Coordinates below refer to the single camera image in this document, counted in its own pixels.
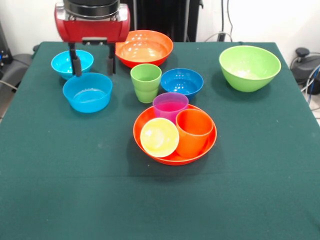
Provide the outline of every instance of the cable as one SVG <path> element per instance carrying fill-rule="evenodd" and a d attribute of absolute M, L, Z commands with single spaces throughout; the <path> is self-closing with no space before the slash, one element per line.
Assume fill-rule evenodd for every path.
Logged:
<path fill-rule="evenodd" d="M 312 83 L 312 85 L 311 85 L 310 94 L 309 94 L 309 98 L 308 98 L 308 105 L 310 105 L 310 102 L 311 102 L 312 91 L 314 90 L 315 82 L 316 82 L 316 81 L 313 81 L 313 83 Z"/>
<path fill-rule="evenodd" d="M 320 55 L 320 52 L 316 52 L 316 51 L 313 51 L 313 52 L 310 52 L 308 54 L 309 55 Z M 299 58 L 299 56 L 296 56 L 292 61 L 291 61 L 291 64 L 290 64 L 290 70 L 292 70 L 292 67 L 294 65 L 294 63 L 297 61 L 297 59 Z"/>
<path fill-rule="evenodd" d="M 305 94 L 304 94 L 306 98 L 307 98 L 307 96 L 308 96 L 308 87 L 309 87 L 311 84 L 313 84 L 316 76 L 318 75 L 319 68 L 320 68 L 320 64 L 313 69 L 313 71 L 311 72 L 311 74 L 310 74 L 309 77 L 308 77 L 308 80 L 306 81 Z"/>
<path fill-rule="evenodd" d="M 226 12 L 228 14 L 228 19 L 229 19 L 229 23 L 231 25 L 231 29 L 230 29 L 230 36 L 232 35 L 232 30 L 234 29 L 234 25 L 232 24 L 231 20 L 230 20 L 230 14 L 229 14 L 229 0 L 227 0 L 226 2 Z"/>
<path fill-rule="evenodd" d="M 311 74 L 309 75 L 307 81 L 306 81 L 306 85 L 305 87 L 303 87 L 301 89 L 301 92 L 303 92 L 304 90 L 306 90 L 305 92 L 305 96 L 307 96 L 307 92 L 308 92 L 308 87 L 314 82 L 314 79 L 312 78 L 313 74 L 315 73 L 315 71 L 320 68 L 320 64 L 318 66 L 316 66 L 313 71 L 311 72 Z"/>
<path fill-rule="evenodd" d="M 299 58 L 299 56 L 296 56 L 296 57 L 291 61 L 290 70 L 292 70 L 292 67 L 293 67 L 294 63 L 297 61 L 298 58 Z"/>
<path fill-rule="evenodd" d="M 218 35 L 218 34 L 226 34 L 226 35 L 228 35 L 228 36 L 230 37 L 230 41 L 232 42 L 232 37 L 231 37 L 231 35 L 230 35 L 229 33 L 225 32 L 225 31 L 220 31 L 220 32 L 217 32 L 217 33 L 215 33 L 215 34 L 212 34 L 212 35 L 209 36 L 206 40 L 204 40 L 204 42 L 207 42 L 210 38 L 212 38 L 212 37 L 214 37 L 214 36 L 216 36 L 216 35 Z"/>
<path fill-rule="evenodd" d="M 318 110 L 318 109 L 320 109 L 320 106 L 319 106 L 319 107 L 316 107 L 316 108 L 311 109 L 311 111 L 315 111 L 315 110 Z"/>
<path fill-rule="evenodd" d="M 10 87 L 10 88 L 12 88 L 12 89 L 14 89 L 14 90 L 18 90 L 18 88 L 16 88 L 15 86 L 13 86 L 13 85 L 5 82 L 5 81 L 0 80 L 0 84 L 7 85 L 8 87 Z"/>
<path fill-rule="evenodd" d="M 222 19 L 222 29 L 221 32 L 225 30 L 225 13 L 224 13 L 224 0 L 221 0 L 221 19 Z"/>
<path fill-rule="evenodd" d="M 16 58 L 14 58 L 13 59 L 14 61 L 17 61 L 17 62 L 19 62 L 19 63 L 21 63 L 21 64 L 24 64 L 24 65 L 26 65 L 26 66 L 30 66 L 30 64 L 27 64 L 27 63 L 25 63 L 25 62 L 23 62 L 23 61 L 20 61 L 20 60 L 18 60 L 18 59 L 16 59 Z"/>

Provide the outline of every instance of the green bowl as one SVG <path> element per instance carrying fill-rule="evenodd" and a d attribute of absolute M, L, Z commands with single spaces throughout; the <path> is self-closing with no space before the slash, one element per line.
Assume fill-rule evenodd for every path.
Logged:
<path fill-rule="evenodd" d="M 256 46 L 233 46 L 220 54 L 222 73 L 241 92 L 254 92 L 271 82 L 280 72 L 280 60 Z"/>

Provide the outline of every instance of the orange bowl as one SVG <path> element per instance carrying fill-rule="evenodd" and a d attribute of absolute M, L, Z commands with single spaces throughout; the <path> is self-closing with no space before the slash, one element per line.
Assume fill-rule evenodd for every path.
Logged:
<path fill-rule="evenodd" d="M 161 65 L 168 58 L 174 43 L 157 31 L 130 31 L 125 42 L 115 44 L 115 55 L 129 68 L 139 64 Z"/>
<path fill-rule="evenodd" d="M 188 105 L 189 109 L 197 109 L 201 110 L 200 108 L 193 106 L 191 104 Z M 154 157 L 149 155 L 144 148 L 141 145 L 140 141 L 140 133 L 143 126 L 151 119 L 154 119 L 156 117 L 154 107 L 151 106 L 148 109 L 146 109 L 144 112 L 142 112 L 137 119 L 135 120 L 135 123 L 133 125 L 133 137 L 136 142 L 136 144 L 141 148 L 142 151 L 145 152 L 148 156 L 153 158 L 159 163 L 166 164 L 166 165 L 172 165 L 172 166 L 179 166 L 179 165 L 185 165 L 192 163 L 199 158 L 203 157 L 209 150 L 214 146 L 216 140 L 217 140 L 217 128 L 216 125 L 213 126 L 213 130 L 209 134 L 209 138 L 207 142 L 205 143 L 204 147 L 200 151 L 200 153 L 193 158 L 185 158 L 177 154 L 176 151 L 174 151 L 171 155 L 166 157 Z"/>

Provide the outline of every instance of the purple cup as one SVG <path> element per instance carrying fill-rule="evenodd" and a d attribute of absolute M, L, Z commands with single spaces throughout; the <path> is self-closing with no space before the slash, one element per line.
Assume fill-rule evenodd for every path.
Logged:
<path fill-rule="evenodd" d="M 153 100 L 154 113 L 157 118 L 165 118 L 176 124 L 176 117 L 188 108 L 189 99 L 178 92 L 166 92 Z"/>

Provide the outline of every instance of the light blue bowl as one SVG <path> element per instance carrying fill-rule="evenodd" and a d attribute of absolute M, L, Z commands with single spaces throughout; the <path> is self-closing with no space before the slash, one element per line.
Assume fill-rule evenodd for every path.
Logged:
<path fill-rule="evenodd" d="M 80 58 L 82 73 L 89 73 L 94 64 L 94 56 L 83 50 L 76 50 L 76 55 Z M 69 51 L 56 55 L 51 61 L 51 67 L 65 80 L 73 77 Z"/>
<path fill-rule="evenodd" d="M 175 68 L 162 75 L 161 86 L 167 92 L 181 93 L 191 100 L 204 86 L 204 79 L 196 71 Z"/>
<path fill-rule="evenodd" d="M 112 81 L 100 73 L 88 72 L 65 82 L 63 94 L 71 107 L 81 113 L 94 113 L 104 109 L 111 97 Z"/>

